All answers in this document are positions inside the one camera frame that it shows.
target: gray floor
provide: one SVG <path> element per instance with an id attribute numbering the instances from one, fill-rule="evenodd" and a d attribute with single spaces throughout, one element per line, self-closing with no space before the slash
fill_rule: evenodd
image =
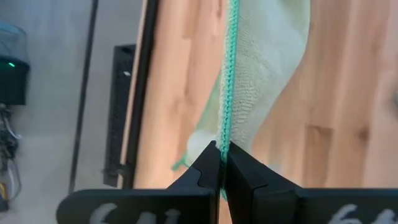
<path id="1" fill-rule="evenodd" d="M 0 0 L 0 19 L 28 35 L 28 103 L 17 108 L 23 184 L 0 223 L 56 223 L 67 194 L 91 0 Z M 98 188 L 104 163 L 113 46 L 136 41 L 141 0 L 100 0 L 76 188 Z"/>

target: green rope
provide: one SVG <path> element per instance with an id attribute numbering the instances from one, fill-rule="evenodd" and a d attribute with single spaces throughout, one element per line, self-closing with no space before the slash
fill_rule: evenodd
<path id="1" fill-rule="evenodd" d="M 231 134 L 232 105 L 235 81 L 235 60 L 236 60 L 236 39 L 238 36 L 239 21 L 239 0 L 228 1 L 228 27 L 225 39 L 224 60 L 222 68 L 222 86 L 223 93 L 221 126 L 220 126 L 220 142 L 218 146 L 221 151 L 221 165 L 223 169 L 223 183 L 221 194 L 226 199 L 224 191 L 226 165 L 229 150 L 229 139 Z"/>

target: wood grain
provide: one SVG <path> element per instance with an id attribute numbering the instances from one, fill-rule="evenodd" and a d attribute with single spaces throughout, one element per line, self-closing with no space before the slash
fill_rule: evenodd
<path id="1" fill-rule="evenodd" d="M 306 53 L 257 134 L 258 158 L 304 186 L 398 186 L 397 9 L 389 0 L 312 1 Z"/>
<path id="2" fill-rule="evenodd" d="M 397 187 L 398 3 L 313 0 L 311 8 L 304 58 L 253 154 L 303 186 Z M 170 167 L 219 72 L 225 15 L 224 1 L 161 1 L 136 187 L 166 187 L 184 172 Z M 231 221 L 224 202 L 220 220 Z"/>

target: black device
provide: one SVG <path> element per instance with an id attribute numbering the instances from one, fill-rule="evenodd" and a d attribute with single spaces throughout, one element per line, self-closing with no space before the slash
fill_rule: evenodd
<path id="1" fill-rule="evenodd" d="M 95 218 L 108 224 L 218 223 L 221 171 L 220 152 L 213 141 L 169 188 L 75 192 L 59 205 L 57 220 L 59 224 L 91 224 Z M 224 188 L 234 224 L 397 221 L 397 189 L 303 189 L 233 143 Z"/>
<path id="2" fill-rule="evenodd" d="M 0 55 L 0 103 L 24 105 L 29 65 L 15 57 Z"/>
<path id="3" fill-rule="evenodd" d="M 103 183 L 117 186 L 136 45 L 115 46 Z"/>

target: black pole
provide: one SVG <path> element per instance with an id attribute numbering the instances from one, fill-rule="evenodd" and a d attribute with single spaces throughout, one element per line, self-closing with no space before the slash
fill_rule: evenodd
<path id="1" fill-rule="evenodd" d="M 81 138 L 81 130 L 83 127 L 83 117 L 85 113 L 86 92 L 88 84 L 88 74 L 90 71 L 91 54 L 93 53 L 93 39 L 94 39 L 97 10 L 98 10 L 98 0 L 92 0 L 90 23 L 88 26 L 88 35 L 86 42 L 85 63 L 83 67 L 83 79 L 81 81 L 81 87 L 80 87 L 80 100 L 79 100 L 77 124 L 75 131 L 75 145 L 73 146 L 72 168 L 70 171 L 68 193 L 72 193 L 74 191 L 76 184 L 75 182 L 76 182 L 77 163 L 78 163 L 79 150 L 80 150 L 80 138 Z"/>

